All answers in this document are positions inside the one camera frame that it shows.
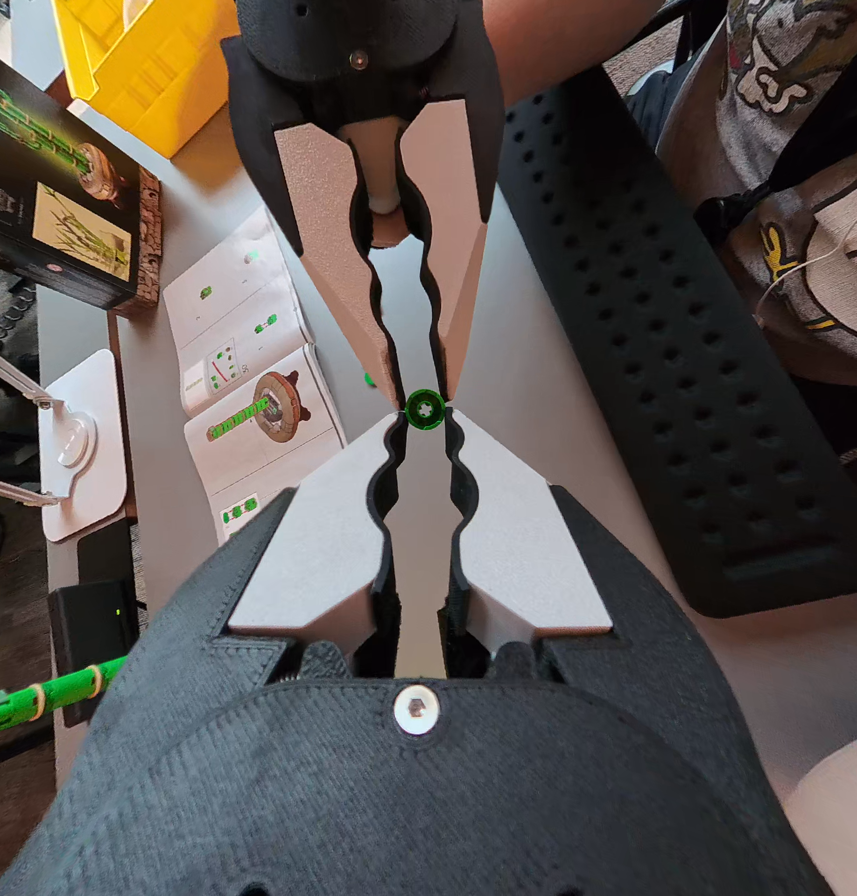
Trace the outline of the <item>building instruction booklet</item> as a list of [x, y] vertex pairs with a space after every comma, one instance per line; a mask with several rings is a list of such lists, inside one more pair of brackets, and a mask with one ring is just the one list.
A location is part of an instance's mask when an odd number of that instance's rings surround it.
[[261, 206], [163, 291], [184, 435], [219, 544], [346, 445], [272, 215]]

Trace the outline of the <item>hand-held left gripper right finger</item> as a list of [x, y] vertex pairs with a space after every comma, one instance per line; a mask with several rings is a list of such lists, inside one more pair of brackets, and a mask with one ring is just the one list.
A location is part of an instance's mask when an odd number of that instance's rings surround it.
[[448, 678], [482, 678], [506, 644], [608, 634], [613, 621], [553, 487], [456, 409], [445, 412], [452, 537], [441, 611]]

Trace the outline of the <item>black power box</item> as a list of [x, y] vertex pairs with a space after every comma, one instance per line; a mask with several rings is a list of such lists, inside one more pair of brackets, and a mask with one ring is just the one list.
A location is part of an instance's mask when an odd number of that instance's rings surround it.
[[140, 636], [129, 579], [58, 588], [48, 597], [56, 675], [127, 655]]

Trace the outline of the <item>person's printed shirt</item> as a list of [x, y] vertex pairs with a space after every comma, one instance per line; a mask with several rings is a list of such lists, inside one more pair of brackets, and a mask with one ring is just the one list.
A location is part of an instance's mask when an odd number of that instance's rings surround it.
[[729, 2], [656, 153], [793, 374], [857, 386], [857, 2]]

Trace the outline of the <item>toy bamboo stalk in tan pot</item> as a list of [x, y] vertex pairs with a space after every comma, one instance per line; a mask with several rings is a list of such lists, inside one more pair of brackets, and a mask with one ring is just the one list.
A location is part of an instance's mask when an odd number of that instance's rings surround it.
[[127, 656], [92, 664], [79, 671], [34, 683], [14, 692], [0, 690], [0, 732], [35, 722], [44, 715], [107, 692]]

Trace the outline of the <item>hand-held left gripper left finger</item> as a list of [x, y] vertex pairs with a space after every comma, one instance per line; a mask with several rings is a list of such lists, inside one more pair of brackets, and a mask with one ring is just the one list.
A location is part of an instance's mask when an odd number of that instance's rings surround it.
[[386, 517], [407, 431], [393, 413], [301, 481], [229, 618], [232, 633], [332, 642], [356, 675], [393, 676], [401, 609]]

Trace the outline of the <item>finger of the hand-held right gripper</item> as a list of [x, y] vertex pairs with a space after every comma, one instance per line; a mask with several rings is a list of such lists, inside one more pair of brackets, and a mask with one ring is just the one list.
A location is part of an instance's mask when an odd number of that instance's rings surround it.
[[466, 101], [428, 103], [399, 141], [403, 185], [423, 241], [421, 282], [432, 306], [439, 390], [451, 402], [471, 336], [488, 224], [481, 217]]
[[274, 140], [301, 242], [301, 263], [362, 368], [394, 407], [404, 404], [381, 286], [358, 242], [365, 180], [352, 144], [315, 124], [278, 129]]

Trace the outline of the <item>black toy set box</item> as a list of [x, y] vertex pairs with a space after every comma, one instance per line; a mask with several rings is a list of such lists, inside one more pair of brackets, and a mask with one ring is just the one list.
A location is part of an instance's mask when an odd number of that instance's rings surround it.
[[130, 318], [161, 297], [161, 183], [0, 60], [0, 270]]

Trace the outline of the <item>person's right forearm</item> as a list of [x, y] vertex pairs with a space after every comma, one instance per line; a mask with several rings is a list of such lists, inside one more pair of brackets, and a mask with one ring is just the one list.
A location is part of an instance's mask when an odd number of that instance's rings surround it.
[[662, 1], [483, 2], [505, 107], [607, 61], [662, 5]]

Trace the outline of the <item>grey desk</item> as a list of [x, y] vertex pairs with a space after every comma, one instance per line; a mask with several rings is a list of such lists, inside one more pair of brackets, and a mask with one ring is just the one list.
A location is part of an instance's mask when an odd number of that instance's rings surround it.
[[[227, 237], [258, 204], [221, 110], [168, 163], [91, 111], [84, 119], [162, 180], [163, 282]], [[166, 306], [114, 316], [147, 608], [160, 610], [218, 546], [183, 434]], [[857, 740], [857, 596], [756, 614], [701, 616], [687, 605], [636, 487], [503, 194], [490, 218], [457, 409], [569, 490], [668, 588], [703, 634], [738, 698], [781, 799]], [[458, 515], [441, 434], [410, 435], [390, 514], [404, 609], [401, 671], [434, 675], [441, 652], [421, 626], [446, 591]]]

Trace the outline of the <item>yellow plastic parts bin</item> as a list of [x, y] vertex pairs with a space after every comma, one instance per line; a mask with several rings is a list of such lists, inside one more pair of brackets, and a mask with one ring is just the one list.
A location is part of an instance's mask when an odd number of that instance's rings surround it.
[[171, 159], [227, 103], [233, 1], [54, 1], [75, 99]]

